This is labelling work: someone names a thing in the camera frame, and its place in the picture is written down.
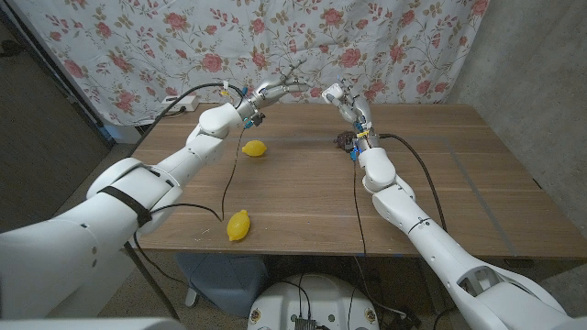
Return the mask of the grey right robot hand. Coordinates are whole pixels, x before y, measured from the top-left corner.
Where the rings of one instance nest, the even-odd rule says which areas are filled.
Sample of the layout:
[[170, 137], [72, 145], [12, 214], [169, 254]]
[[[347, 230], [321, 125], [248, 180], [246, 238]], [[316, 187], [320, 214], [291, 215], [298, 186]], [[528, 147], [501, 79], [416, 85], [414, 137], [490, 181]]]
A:
[[339, 79], [326, 88], [321, 96], [328, 104], [335, 106], [342, 118], [352, 125], [350, 131], [340, 133], [334, 142], [353, 161], [358, 160], [362, 152], [379, 147], [368, 101], [354, 89], [350, 80]]

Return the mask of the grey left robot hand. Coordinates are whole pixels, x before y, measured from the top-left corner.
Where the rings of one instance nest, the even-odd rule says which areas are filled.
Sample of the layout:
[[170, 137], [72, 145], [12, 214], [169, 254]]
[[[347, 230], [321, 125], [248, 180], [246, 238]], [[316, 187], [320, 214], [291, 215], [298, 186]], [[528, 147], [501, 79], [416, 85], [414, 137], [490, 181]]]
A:
[[251, 122], [258, 126], [262, 121], [260, 110], [277, 103], [286, 94], [305, 92], [312, 84], [305, 79], [294, 76], [294, 70], [307, 61], [307, 57], [301, 57], [290, 64], [287, 69], [272, 74], [263, 79], [259, 86], [247, 96], [237, 107], [237, 112], [245, 122]]

